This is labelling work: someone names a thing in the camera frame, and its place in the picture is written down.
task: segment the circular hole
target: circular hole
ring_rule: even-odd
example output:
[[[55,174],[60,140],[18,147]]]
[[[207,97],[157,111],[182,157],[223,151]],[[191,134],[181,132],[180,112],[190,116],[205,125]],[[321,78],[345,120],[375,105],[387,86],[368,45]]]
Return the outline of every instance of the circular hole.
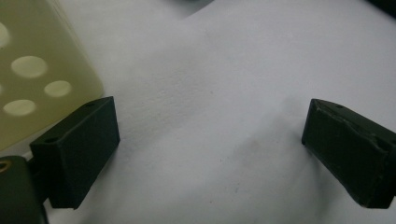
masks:
[[[26,116],[35,111],[35,102],[30,100],[17,100],[6,104],[3,110],[11,116]]]
[[[62,97],[72,90],[72,85],[66,81],[54,81],[44,88],[44,92],[52,97]]]
[[[0,173],[6,171],[11,166],[11,161],[0,161]]]
[[[43,76],[47,70],[47,63],[35,56],[21,57],[11,64],[12,71],[20,77],[34,78]]]
[[[45,143],[54,143],[56,141],[58,141],[59,137],[53,137],[53,138],[49,138],[45,141]]]
[[[9,33],[7,27],[0,22],[0,48],[9,43]]]

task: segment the translucent yellow plastic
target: translucent yellow plastic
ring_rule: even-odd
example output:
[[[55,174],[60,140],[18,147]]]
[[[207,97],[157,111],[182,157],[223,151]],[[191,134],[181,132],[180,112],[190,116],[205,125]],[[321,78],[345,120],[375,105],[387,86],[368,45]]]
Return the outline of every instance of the translucent yellow plastic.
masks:
[[[102,93],[55,0],[0,0],[0,150]]]

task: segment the black foam block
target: black foam block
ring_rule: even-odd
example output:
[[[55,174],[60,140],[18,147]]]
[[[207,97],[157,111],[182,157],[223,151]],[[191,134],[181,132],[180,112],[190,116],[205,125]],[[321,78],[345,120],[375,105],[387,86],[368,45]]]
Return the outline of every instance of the black foam block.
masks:
[[[303,144],[361,206],[390,206],[396,190],[395,133],[342,105],[313,99]]]
[[[0,223],[48,223],[23,157],[0,158]]]
[[[89,102],[37,138],[31,149],[54,208],[78,208],[120,142],[113,97]]]

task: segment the black object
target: black object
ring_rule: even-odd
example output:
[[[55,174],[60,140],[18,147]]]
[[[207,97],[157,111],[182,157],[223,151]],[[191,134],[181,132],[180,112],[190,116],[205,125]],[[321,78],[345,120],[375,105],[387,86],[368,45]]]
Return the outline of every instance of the black object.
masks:
[[[23,157],[0,158],[0,195],[0,223],[48,223]]]
[[[375,7],[388,13],[391,17],[396,19],[396,1],[394,0],[366,0]]]
[[[48,223],[42,203],[78,208],[120,142],[113,97],[89,102],[37,138],[34,157],[0,158],[0,223]]]
[[[389,208],[396,190],[396,133],[352,110],[313,99],[303,144],[367,208]]]
[[[120,142],[112,97],[80,107],[37,138],[31,149],[45,171],[54,208],[78,208]]]

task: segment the black rubber pad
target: black rubber pad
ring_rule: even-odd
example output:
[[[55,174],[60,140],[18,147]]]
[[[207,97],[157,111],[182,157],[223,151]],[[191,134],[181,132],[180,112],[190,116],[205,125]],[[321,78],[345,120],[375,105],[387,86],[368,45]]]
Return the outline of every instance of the black rubber pad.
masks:
[[[0,158],[0,223],[47,224],[25,158]]]
[[[313,99],[302,142],[361,206],[390,206],[396,190],[395,133],[342,105]]]
[[[89,102],[37,138],[31,149],[54,208],[78,208],[120,142],[113,97]]]
[[[396,2],[394,0],[366,0],[396,19]]]

